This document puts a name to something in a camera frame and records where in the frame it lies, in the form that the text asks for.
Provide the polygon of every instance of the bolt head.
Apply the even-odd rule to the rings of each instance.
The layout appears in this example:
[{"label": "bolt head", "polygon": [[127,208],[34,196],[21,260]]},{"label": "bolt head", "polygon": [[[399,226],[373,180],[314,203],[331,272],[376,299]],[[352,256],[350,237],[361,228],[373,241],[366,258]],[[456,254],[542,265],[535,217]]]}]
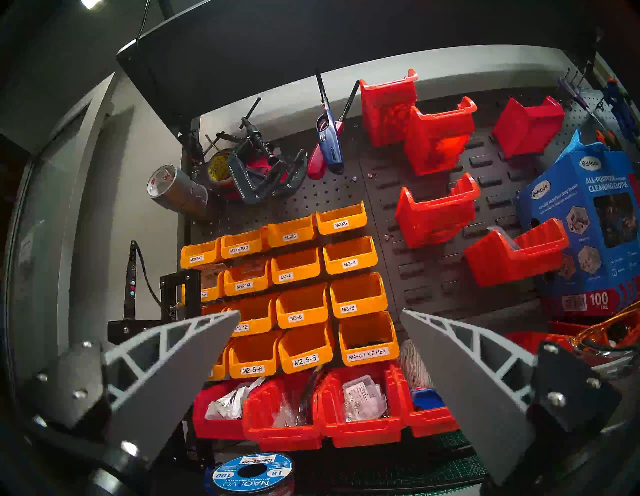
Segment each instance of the bolt head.
[{"label": "bolt head", "polygon": [[564,405],[566,405],[566,398],[564,397],[564,394],[559,392],[551,391],[549,394],[547,394],[547,399],[553,406],[562,408]]}]

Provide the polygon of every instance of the utility lighter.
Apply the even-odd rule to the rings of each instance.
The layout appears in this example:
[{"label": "utility lighter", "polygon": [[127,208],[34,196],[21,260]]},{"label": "utility lighter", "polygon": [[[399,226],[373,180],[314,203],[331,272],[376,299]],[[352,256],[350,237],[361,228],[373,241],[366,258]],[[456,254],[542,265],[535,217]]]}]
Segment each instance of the utility lighter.
[{"label": "utility lighter", "polygon": [[320,71],[316,69],[316,79],[320,88],[322,98],[323,114],[316,121],[316,131],[318,132],[318,146],[324,157],[324,162],[329,170],[334,174],[342,174],[344,171],[344,161],[342,159],[342,149],[340,148],[340,138],[335,128],[335,121],[331,114],[329,99],[326,97],[324,84]]}]

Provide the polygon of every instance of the barcode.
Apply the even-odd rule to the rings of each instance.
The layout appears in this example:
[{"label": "barcode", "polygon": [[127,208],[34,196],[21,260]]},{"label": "barcode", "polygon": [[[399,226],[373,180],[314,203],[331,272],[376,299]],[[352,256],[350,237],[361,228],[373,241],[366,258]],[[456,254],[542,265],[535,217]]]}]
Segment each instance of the barcode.
[{"label": "barcode", "polygon": [[565,312],[586,312],[587,311],[587,295],[574,294],[562,297],[562,308]]}]

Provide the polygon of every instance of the spool label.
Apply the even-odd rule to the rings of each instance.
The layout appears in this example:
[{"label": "spool label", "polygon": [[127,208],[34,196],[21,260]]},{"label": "spool label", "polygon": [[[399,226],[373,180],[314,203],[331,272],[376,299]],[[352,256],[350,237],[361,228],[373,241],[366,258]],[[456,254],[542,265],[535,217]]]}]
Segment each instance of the spool label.
[{"label": "spool label", "polygon": [[[267,470],[255,477],[241,477],[238,471],[248,465],[263,464]],[[293,470],[291,460],[281,454],[260,453],[242,456],[220,465],[212,475],[213,483],[230,492],[255,492],[273,488]]]}]

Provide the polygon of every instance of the red storage bin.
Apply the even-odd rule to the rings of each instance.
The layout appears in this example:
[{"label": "red storage bin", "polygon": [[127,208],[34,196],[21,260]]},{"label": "red storage bin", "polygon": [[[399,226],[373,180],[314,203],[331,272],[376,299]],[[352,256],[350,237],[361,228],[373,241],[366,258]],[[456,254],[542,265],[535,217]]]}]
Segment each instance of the red storage bin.
[{"label": "red storage bin", "polygon": [[[398,372],[400,368],[395,360],[330,370],[316,389],[317,414],[322,434],[332,438],[336,448],[400,441],[400,431],[404,427],[404,422],[400,390],[396,382]],[[381,392],[387,395],[387,409],[390,416],[345,422],[342,385],[366,375],[371,376],[376,384],[380,384]]]},{"label": "red storage bin", "polygon": [[404,152],[417,175],[453,169],[476,127],[472,113],[478,109],[463,97],[457,110],[422,114],[411,108]]},{"label": "red storage bin", "polygon": [[526,153],[542,153],[562,129],[564,109],[553,98],[542,105],[523,107],[510,98],[493,128],[505,158]]},{"label": "red storage bin", "polygon": [[474,200],[480,188],[468,172],[458,179],[449,196],[415,203],[408,189],[400,191],[396,221],[409,248],[443,243],[476,218]]},{"label": "red storage bin", "polygon": [[313,394],[313,424],[300,427],[273,428],[273,416],[280,411],[282,394],[287,394],[291,403],[291,392],[294,396],[302,395],[313,370],[276,376],[257,387],[244,403],[243,428],[246,438],[257,441],[263,451],[293,451],[299,449],[319,449],[322,434],[317,418],[316,394]]},{"label": "red storage bin", "polygon": [[446,406],[432,410],[416,410],[413,401],[411,401],[409,383],[404,378],[402,370],[398,368],[395,374],[400,389],[402,420],[411,427],[414,437],[433,436],[434,434],[457,431],[460,428]]},{"label": "red storage bin", "polygon": [[465,250],[465,257],[479,286],[493,286],[557,270],[569,239],[558,219],[534,227],[514,239],[512,250],[504,236],[491,231]]},{"label": "red storage bin", "polygon": [[407,76],[383,84],[367,84],[360,80],[362,123],[375,147],[406,138],[409,111],[415,104],[415,82],[418,75],[409,69]]},{"label": "red storage bin", "polygon": [[198,393],[193,402],[193,427],[196,429],[197,437],[206,439],[246,439],[246,437],[244,437],[241,419],[207,420],[204,418],[204,414],[207,413],[209,403],[222,398],[225,394],[229,394],[238,384],[251,382],[252,380],[253,379],[230,379],[210,388],[203,389]]}]

